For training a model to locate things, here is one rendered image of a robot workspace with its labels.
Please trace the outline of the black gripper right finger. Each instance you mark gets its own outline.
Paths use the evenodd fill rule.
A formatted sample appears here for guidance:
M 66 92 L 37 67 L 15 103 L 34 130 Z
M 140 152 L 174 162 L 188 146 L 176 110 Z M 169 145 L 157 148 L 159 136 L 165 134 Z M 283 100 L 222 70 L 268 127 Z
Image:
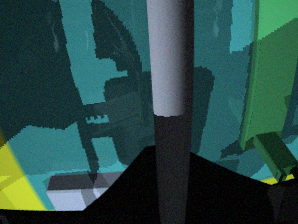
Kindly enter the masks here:
M 190 152 L 185 224 L 298 224 L 298 177 L 266 184 Z

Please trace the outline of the green flat plate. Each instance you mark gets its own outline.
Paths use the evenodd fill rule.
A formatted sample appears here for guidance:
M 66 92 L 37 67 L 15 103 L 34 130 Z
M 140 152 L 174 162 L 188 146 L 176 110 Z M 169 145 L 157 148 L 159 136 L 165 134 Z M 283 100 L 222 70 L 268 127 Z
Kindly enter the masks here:
M 274 179 L 298 177 L 281 139 L 298 63 L 298 0 L 255 0 L 253 61 L 239 145 L 257 149 Z

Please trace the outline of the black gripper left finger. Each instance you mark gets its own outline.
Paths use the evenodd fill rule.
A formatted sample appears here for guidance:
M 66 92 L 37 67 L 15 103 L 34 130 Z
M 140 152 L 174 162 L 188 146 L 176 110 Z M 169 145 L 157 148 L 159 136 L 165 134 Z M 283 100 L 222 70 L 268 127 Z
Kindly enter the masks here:
M 161 224 L 157 176 L 153 145 L 84 210 L 0 209 L 0 224 Z

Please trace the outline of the grey rod with red cap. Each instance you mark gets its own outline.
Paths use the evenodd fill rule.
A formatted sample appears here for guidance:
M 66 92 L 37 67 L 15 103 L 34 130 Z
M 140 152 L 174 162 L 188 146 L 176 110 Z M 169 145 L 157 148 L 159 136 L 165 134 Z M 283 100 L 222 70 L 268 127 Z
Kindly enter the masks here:
M 146 0 L 161 224 L 185 224 L 194 81 L 193 0 Z

